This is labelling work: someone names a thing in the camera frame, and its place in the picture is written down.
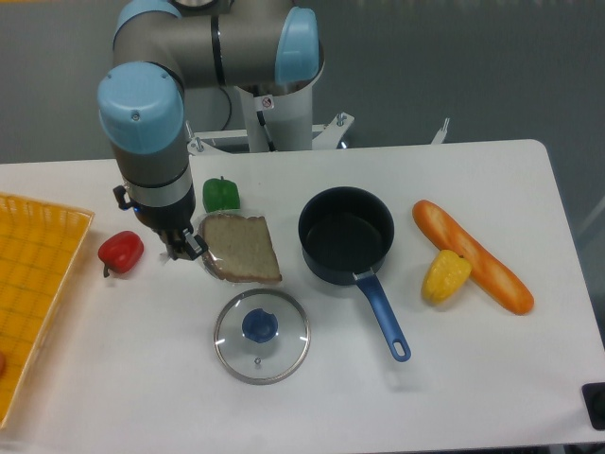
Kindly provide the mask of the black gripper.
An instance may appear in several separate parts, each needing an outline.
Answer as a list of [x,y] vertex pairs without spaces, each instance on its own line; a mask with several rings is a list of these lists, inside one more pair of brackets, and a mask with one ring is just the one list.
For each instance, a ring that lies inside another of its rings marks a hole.
[[167,255],[172,260],[183,258],[182,235],[184,251],[190,259],[198,259],[208,252],[204,239],[195,233],[191,224],[196,202],[193,187],[178,201],[161,207],[144,205],[138,201],[126,200],[127,190],[118,185],[113,190],[118,208],[123,211],[132,209],[137,219],[146,227],[162,236]]

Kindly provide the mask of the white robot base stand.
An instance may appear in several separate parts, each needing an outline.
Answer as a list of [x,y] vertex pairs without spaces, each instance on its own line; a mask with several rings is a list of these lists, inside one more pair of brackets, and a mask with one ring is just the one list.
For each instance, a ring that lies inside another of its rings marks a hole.
[[242,129],[251,152],[311,149],[315,125],[339,114],[353,124],[355,148],[429,144],[452,114],[430,109],[437,90],[414,79],[399,58],[380,53],[321,55],[315,76],[278,84],[237,82],[185,89],[186,132]]

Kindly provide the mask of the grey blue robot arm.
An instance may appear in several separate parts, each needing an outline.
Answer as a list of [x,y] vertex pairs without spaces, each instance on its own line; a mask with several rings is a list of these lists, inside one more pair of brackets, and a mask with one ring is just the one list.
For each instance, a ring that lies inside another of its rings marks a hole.
[[316,15],[290,1],[132,1],[119,15],[112,52],[97,104],[123,178],[115,198],[172,259],[194,260],[207,246],[191,223],[185,91],[313,79],[320,71]]

